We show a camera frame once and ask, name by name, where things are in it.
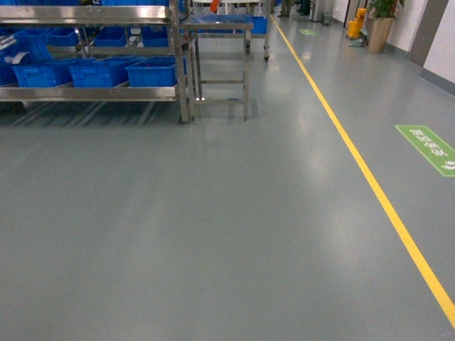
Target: metal frame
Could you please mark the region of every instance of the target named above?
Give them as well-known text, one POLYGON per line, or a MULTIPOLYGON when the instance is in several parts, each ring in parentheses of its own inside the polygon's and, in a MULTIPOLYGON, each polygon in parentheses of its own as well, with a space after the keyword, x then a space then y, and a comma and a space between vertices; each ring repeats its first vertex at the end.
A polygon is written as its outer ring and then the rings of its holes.
POLYGON ((186 51, 186 58, 190 60, 191 67, 188 71, 188 88, 190 97, 190 111, 195 112, 195 106, 201 104, 229 103, 243 104, 243 119, 248 118, 248 104, 250 99, 250 48, 252 23, 194 23, 192 16, 182 23, 189 40, 189 49, 186 51), (202 80, 200 75, 199 58, 199 30, 243 30, 243 51, 244 71, 241 80, 202 80), (243 96, 240 99, 204 99, 202 84, 243 84, 243 96))
POLYGON ((113 101, 113 102, 170 102, 180 101, 181 119, 188 122, 186 77, 183 69, 183 51, 178 24, 177 0, 166 6, 1 6, 0 26, 63 26, 76 28, 79 49, 55 49, 55 52, 80 53, 83 57, 104 55, 175 55, 178 84, 174 87, 74 88, 72 84, 51 88, 0 88, 0 102, 11 101, 113 101), (147 26, 161 24, 171 27, 169 48, 96 48, 88 44, 85 27, 88 26, 147 26))
MULTIPOLYGON (((270 11, 272 10, 272 0, 264 0, 266 2, 266 6, 262 7, 262 10, 266 11, 266 15, 264 16, 267 20, 267 29, 264 34, 252 34, 252 39, 264 39, 264 61, 266 63, 269 62, 270 59, 270 45, 269 45, 269 32, 270 26, 272 24, 272 15, 270 11)), ((241 33, 200 33, 199 38, 243 38, 243 34, 241 33)))

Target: wall baseboard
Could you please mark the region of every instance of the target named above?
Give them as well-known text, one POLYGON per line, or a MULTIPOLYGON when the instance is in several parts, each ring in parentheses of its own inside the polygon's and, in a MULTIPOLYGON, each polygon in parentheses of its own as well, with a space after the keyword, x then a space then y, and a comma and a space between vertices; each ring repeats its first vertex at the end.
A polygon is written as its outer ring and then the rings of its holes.
POLYGON ((343 25, 343 22, 342 21, 339 21, 337 18, 333 18, 332 19, 332 23, 336 24, 336 25, 343 25))
POLYGON ((385 44, 385 48, 384 49, 389 51, 389 52, 391 52, 391 53, 393 53, 397 57, 400 57, 400 58, 403 58, 403 59, 407 59, 408 56, 409 56, 409 52, 406 52, 405 50, 402 50, 401 48, 397 48, 396 46, 391 45, 389 43, 385 44))
POLYGON ((438 76, 436 73, 427 69, 422 69, 420 77, 455 96, 455 83, 452 83, 451 81, 446 80, 445 78, 438 76))

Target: door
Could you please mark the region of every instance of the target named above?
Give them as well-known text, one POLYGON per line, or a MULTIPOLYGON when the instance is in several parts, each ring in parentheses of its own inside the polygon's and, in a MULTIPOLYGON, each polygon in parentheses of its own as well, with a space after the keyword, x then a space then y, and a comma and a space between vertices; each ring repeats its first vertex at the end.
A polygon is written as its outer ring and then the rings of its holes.
POLYGON ((449 0, 428 0, 409 52, 409 60, 412 62, 424 66, 448 2, 449 0))

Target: yellow floor line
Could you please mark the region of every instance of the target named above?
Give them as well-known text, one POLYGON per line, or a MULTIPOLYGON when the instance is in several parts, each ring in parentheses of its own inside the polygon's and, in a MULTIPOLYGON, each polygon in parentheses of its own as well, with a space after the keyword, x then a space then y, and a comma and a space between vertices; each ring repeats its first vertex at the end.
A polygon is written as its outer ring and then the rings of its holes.
POLYGON ((419 269, 420 273, 422 274, 424 280, 427 282, 429 289, 432 291, 434 297, 438 301, 439 305, 441 306, 442 310, 446 314, 447 318, 449 319, 452 327, 455 329, 455 305, 451 301, 449 295, 442 287, 439 279, 436 277, 432 268, 430 268, 427 260, 423 257, 422 253, 420 252, 419 248, 415 244, 414 240, 412 239, 410 233, 407 231, 406 226, 403 224, 402 220, 395 211, 395 208, 392 206, 392 203, 389 201, 387 196, 385 195, 382 188, 379 186, 379 183, 376 181, 374 175, 371 173, 371 170, 367 166, 366 162, 363 160, 361 154, 358 152, 357 148, 355 147, 354 143, 350 139, 348 133, 341 125, 340 121, 336 117, 335 113, 333 112, 332 108, 322 95, 320 89, 316 85, 313 80, 313 77, 309 74, 307 69, 304 67, 304 64, 300 60, 299 56, 297 55, 295 49, 292 47, 291 43, 284 35, 283 31, 279 27, 277 21, 272 17, 272 21, 277 27, 279 33, 281 34, 284 42, 286 43, 287 47, 290 49, 292 55, 296 59, 297 63, 299 64, 302 72, 305 74, 306 79, 309 81, 310 85, 313 87, 314 92, 318 96, 319 100, 321 101, 324 109, 326 110, 327 114, 331 118, 333 124, 335 125, 338 133, 341 135, 341 138, 344 140, 344 143, 349 148, 349 151, 353 155, 355 161, 357 162, 358 166, 362 170, 363 175, 367 179, 368 183, 370 184, 373 192, 376 194, 376 197, 380 201, 382 207, 384 208, 385 213, 389 217, 390 221, 393 224, 393 227, 397 231, 402 243, 406 247, 406 250, 409 252, 412 260, 414 261, 415 265, 419 269))

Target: plant pot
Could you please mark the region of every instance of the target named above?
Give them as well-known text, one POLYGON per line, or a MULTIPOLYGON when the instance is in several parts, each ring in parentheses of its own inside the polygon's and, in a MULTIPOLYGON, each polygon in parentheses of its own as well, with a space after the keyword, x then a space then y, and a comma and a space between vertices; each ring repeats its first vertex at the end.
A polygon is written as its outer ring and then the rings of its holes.
POLYGON ((393 18, 376 18, 373 22, 373 32, 368 39, 368 52, 381 53, 389 36, 393 18))

